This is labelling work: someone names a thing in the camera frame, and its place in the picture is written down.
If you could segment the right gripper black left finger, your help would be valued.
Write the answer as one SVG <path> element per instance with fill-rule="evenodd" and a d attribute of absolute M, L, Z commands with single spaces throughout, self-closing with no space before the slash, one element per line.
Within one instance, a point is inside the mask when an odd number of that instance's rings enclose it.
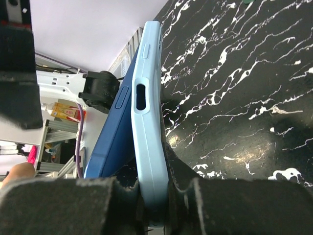
<path fill-rule="evenodd" d="M 3 235 L 142 235 L 134 164 L 98 179 L 20 178 L 0 191 Z"/>

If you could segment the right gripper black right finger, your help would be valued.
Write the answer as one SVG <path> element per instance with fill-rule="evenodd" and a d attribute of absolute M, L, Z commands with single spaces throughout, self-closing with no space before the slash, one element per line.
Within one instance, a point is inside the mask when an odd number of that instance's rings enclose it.
<path fill-rule="evenodd" d="M 167 235 L 310 235 L 313 197 L 288 181 L 205 179 L 163 144 Z"/>

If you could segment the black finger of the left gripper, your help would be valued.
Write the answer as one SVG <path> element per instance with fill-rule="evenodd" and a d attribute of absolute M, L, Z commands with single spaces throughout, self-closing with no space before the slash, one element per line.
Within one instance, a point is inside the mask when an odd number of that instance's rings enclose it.
<path fill-rule="evenodd" d="M 0 116 L 21 129 L 43 126 L 28 0 L 0 2 Z"/>

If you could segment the dark blue phone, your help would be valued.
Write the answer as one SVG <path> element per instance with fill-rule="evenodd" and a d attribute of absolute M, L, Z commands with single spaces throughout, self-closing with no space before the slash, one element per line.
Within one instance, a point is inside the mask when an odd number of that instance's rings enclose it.
<path fill-rule="evenodd" d="M 138 51 L 127 73 L 100 132 L 84 178 L 111 177 L 134 158 L 134 141 L 131 122 L 132 78 Z"/>

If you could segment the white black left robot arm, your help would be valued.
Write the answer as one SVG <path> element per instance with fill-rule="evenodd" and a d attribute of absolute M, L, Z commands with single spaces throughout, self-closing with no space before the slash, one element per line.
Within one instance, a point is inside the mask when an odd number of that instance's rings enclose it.
<path fill-rule="evenodd" d="M 35 62 L 30 2 L 0 2 L 0 116 L 23 130 L 43 126 L 41 97 L 63 99 L 107 113 L 119 90 L 110 72 L 73 72 Z"/>

